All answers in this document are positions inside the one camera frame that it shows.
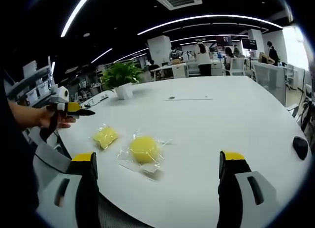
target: woman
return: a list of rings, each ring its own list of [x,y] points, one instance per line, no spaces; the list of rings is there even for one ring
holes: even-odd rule
[[[269,56],[271,59],[273,59],[275,62],[273,63],[273,65],[278,66],[278,62],[279,62],[279,57],[278,57],[278,53],[275,50],[274,46],[272,45],[271,41],[267,42],[267,45],[269,47]]]
[[[230,70],[231,69],[231,59],[234,58],[234,55],[232,53],[231,48],[226,47],[225,49],[225,55],[226,55],[226,59],[225,59],[225,69]]]
[[[258,62],[265,63],[265,64],[272,64],[272,65],[275,63],[273,59],[271,59],[270,57],[267,57],[267,55],[264,54],[263,52],[259,53]]]
[[[211,76],[211,54],[203,42],[198,42],[193,53],[198,63],[201,76]]]

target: black ceiling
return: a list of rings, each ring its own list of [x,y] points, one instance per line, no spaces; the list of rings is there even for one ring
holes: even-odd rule
[[[201,5],[173,11],[168,10],[156,0],[88,0],[76,16],[66,36],[60,38],[68,17],[80,0],[21,0],[20,2],[22,1],[24,4],[21,8],[23,12],[20,17],[21,23],[14,23],[14,31],[8,38],[10,51],[13,54],[8,59],[22,66],[32,60],[41,62],[50,55],[56,61],[54,77],[57,81],[64,78],[67,69],[89,64],[109,48],[113,50],[98,59],[94,65],[110,63],[146,48],[145,43],[148,38],[162,34],[175,40],[209,34],[237,34],[250,29],[242,25],[211,25],[211,23],[255,25],[263,27],[262,31],[277,29],[258,21],[218,17],[178,22],[137,35],[156,25],[206,14],[245,15],[266,20],[283,10],[281,1],[278,0],[202,0]],[[286,25],[287,20],[282,19],[274,23]],[[197,24],[208,25],[163,33]],[[16,71],[12,73],[9,70],[9,72],[13,77],[22,77],[21,73]]]

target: yellow sponge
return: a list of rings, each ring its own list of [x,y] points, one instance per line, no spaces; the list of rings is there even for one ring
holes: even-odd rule
[[[159,155],[158,144],[152,137],[137,137],[129,146],[132,155],[139,163],[151,163],[156,161]]]
[[[106,149],[114,140],[118,138],[116,131],[110,127],[105,127],[93,136],[96,142],[99,142],[102,149]]]

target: pillar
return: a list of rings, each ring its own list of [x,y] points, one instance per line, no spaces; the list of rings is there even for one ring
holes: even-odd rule
[[[148,46],[152,60],[161,66],[163,62],[169,61],[171,52],[171,41],[167,36],[158,36],[148,39]]]
[[[256,43],[257,43],[256,57],[259,57],[260,52],[263,52],[263,53],[265,52],[264,41],[262,39],[261,31],[251,29],[248,31],[248,35],[249,35],[249,39],[256,40]]]

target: potted plant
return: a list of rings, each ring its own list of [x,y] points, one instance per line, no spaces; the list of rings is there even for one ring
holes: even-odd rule
[[[141,73],[133,62],[115,63],[102,73],[101,81],[110,90],[115,89],[119,99],[129,99],[133,96],[131,85],[139,82]]]

